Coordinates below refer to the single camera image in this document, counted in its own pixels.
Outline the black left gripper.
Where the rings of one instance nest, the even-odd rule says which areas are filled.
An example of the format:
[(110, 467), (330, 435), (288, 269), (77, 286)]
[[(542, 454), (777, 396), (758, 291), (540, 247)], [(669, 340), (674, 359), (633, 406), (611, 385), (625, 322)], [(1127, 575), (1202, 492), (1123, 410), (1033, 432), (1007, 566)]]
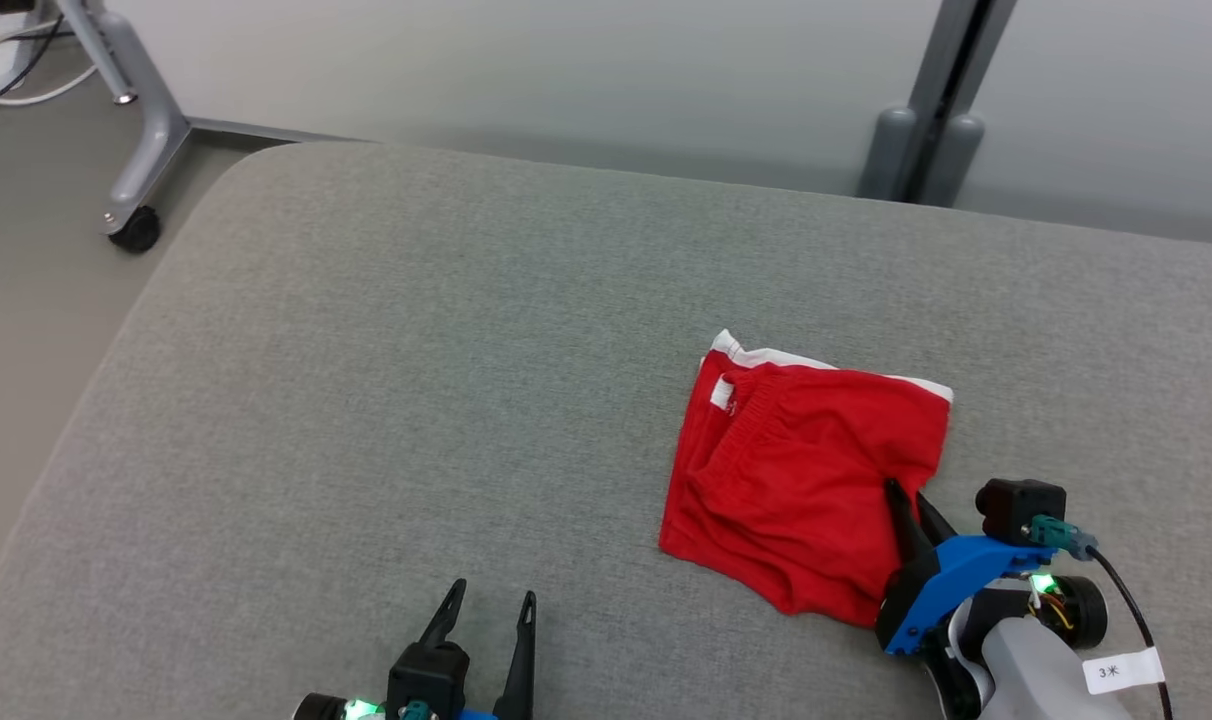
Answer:
[[(421, 634), (425, 647), (438, 647), (448, 641), (465, 596), (465, 578), (458, 578), (451, 584), (446, 596), (431, 616), (431, 621)], [(504, 692), (493, 703), (493, 716), (502, 720), (530, 720), (534, 718), (536, 697), (536, 638), (537, 638), (537, 596), (534, 592), (525, 592), (522, 608), (516, 621), (516, 642), (507, 672)], [(385, 719), (385, 712), (378, 703), (365, 699), (350, 699), (324, 693), (305, 695), (295, 708), (292, 720), (364, 720)]]

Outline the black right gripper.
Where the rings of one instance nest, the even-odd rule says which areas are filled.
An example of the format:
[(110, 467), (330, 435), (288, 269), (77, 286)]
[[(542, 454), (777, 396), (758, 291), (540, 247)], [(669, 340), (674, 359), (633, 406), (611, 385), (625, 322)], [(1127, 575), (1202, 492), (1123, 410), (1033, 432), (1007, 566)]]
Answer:
[[(882, 484), (888, 503), (891, 528), (894, 530), (898, 565), (886, 582), (886, 592), (903, 583), (904, 573), (911, 582), (932, 575), (932, 545), (938, 547), (957, 530), (941, 514), (938, 507), (922, 492), (916, 505), (898, 479)], [(1063, 575), (1031, 575), (1034, 598), (1028, 602), (1028, 615), (1067, 642), (1071, 650), (1094, 650), (1107, 638), (1109, 612), (1100, 588), (1086, 577)]]

